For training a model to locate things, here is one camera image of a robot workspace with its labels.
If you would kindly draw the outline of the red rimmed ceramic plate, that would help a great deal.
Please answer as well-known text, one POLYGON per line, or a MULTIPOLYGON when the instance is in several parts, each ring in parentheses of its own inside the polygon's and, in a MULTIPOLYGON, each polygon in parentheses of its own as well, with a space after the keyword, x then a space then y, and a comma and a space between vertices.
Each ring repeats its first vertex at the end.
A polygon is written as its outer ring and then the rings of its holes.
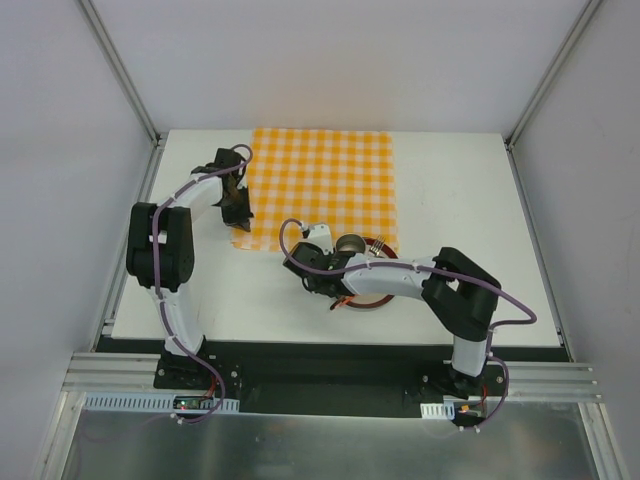
POLYGON ((394 290, 390 289, 393 275, 390 273, 389 268, 375 268, 373 265, 374 260, 394 260, 397 258, 395 251, 386 244, 383 247, 380 255, 375 257, 370 252, 370 246, 375 239, 366 238, 367 249, 364 255, 361 257, 364 259, 364 263, 361 264, 361 269, 347 273, 343 282, 346 288, 350 292, 350 296, 353 297, 351 302, 347 305, 351 308, 360 310, 376 309, 384 306, 393 298, 394 290))

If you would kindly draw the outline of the orange checkered cloth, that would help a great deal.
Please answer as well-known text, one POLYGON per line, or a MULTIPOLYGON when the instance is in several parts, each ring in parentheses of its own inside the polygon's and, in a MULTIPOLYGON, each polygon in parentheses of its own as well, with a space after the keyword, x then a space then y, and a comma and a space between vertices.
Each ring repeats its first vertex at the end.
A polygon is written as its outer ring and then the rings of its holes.
POLYGON ((251 231, 238 249, 276 252, 284 220, 326 223, 334 236, 383 236, 399 249, 395 165, 387 132, 258 128, 247 177, 251 231))

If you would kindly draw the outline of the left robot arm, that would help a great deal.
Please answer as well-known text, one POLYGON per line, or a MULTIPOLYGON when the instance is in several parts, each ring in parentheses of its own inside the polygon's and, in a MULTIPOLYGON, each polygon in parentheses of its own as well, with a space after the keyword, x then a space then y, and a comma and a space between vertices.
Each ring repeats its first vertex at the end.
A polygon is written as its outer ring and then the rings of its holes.
POLYGON ((252 158, 246 144, 220 148, 213 161, 195 167, 186 183, 164 200, 137 202, 131 208, 126 270, 154 302, 165 335, 161 359, 177 368, 177 377, 191 389, 204 387, 212 369, 203 358, 205 334, 190 298, 196 260, 193 224, 217 208, 224 226, 251 230, 245 175, 252 158))

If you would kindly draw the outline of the metal cup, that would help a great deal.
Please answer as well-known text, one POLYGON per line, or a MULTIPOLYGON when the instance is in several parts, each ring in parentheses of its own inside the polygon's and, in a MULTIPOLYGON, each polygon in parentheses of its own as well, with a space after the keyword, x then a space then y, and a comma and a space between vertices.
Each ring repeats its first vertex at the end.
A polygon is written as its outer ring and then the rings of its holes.
POLYGON ((335 243, 337 254, 364 254, 366 249, 367 243, 364 238, 353 233, 340 236, 335 243))

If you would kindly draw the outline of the silver fork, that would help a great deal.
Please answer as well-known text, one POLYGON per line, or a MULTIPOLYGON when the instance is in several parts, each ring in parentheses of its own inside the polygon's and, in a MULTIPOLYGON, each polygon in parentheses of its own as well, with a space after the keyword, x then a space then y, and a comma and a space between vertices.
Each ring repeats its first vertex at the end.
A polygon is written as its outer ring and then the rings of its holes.
POLYGON ((378 257, 383 250, 384 245, 385 237, 383 235, 379 235, 370 246, 371 254, 375 257, 378 257))

